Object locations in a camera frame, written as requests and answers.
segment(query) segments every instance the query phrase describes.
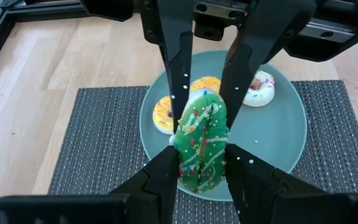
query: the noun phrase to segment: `round plate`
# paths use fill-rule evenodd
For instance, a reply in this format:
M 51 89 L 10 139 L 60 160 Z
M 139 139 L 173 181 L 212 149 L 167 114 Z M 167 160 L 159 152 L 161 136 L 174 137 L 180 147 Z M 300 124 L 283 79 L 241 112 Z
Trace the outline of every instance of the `round plate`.
M 190 82 L 203 76 L 215 76 L 221 79 L 225 58 L 225 51 L 194 55 Z M 231 128 L 229 142 L 289 173 L 298 162 L 305 146 L 305 109 L 295 87 L 282 72 L 271 65 L 262 65 L 260 69 L 275 78 L 274 99 L 260 108 L 241 106 Z M 167 95 L 169 95 L 167 74 L 164 72 L 150 86 L 140 109 L 140 137 L 149 159 L 155 157 L 168 145 L 169 135 L 158 131 L 152 119 L 155 104 Z M 227 182 L 222 182 L 212 191 L 203 194 L 195 194 L 185 189 L 182 184 L 178 184 L 178 188 L 206 200 L 232 201 Z

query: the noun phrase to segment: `gray placemat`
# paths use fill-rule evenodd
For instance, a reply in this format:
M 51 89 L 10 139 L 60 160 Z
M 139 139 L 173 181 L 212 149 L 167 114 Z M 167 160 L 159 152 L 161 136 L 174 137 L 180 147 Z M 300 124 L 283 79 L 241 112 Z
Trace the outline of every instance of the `gray placemat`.
M 293 82 L 306 108 L 305 151 L 292 174 L 328 192 L 358 192 L 358 125 L 344 83 Z M 106 194 L 148 159 L 139 136 L 146 86 L 78 91 L 50 194 Z M 175 223 L 238 223 L 232 203 L 177 193 Z

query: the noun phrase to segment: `green icing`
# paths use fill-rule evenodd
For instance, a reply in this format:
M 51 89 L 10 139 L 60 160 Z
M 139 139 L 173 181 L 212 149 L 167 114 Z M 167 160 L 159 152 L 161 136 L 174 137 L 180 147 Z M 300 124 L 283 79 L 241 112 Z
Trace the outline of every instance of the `green icing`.
M 204 92 L 183 112 L 175 133 L 179 151 L 179 180 L 194 192 L 207 192 L 225 178 L 227 144 L 226 105 L 214 93 Z

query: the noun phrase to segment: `wooden table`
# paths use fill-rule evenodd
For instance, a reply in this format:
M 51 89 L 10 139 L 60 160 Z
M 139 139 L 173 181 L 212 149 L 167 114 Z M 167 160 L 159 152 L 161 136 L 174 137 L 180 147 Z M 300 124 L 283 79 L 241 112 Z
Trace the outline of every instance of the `wooden table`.
M 195 37 L 193 51 L 228 49 L 235 33 Z M 327 62 L 282 51 L 271 63 L 292 80 L 344 80 L 358 119 L 358 44 Z M 47 193 L 78 88 L 149 85 L 162 71 L 139 16 L 16 24 L 0 52 L 0 196 Z

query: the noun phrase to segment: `yellow donut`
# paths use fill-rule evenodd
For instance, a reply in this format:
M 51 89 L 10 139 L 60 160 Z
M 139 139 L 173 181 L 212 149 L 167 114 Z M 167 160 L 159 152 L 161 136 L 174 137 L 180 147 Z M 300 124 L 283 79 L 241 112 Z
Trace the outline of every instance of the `yellow donut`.
M 169 96 L 164 96 L 154 106 L 153 122 L 155 127 L 162 133 L 173 134 L 173 118 Z
M 215 91 L 216 93 L 219 93 L 220 87 L 221 87 L 220 79 L 216 77 L 203 77 L 197 79 L 190 85 L 190 93 L 195 90 L 199 90 L 201 88 L 209 88 Z

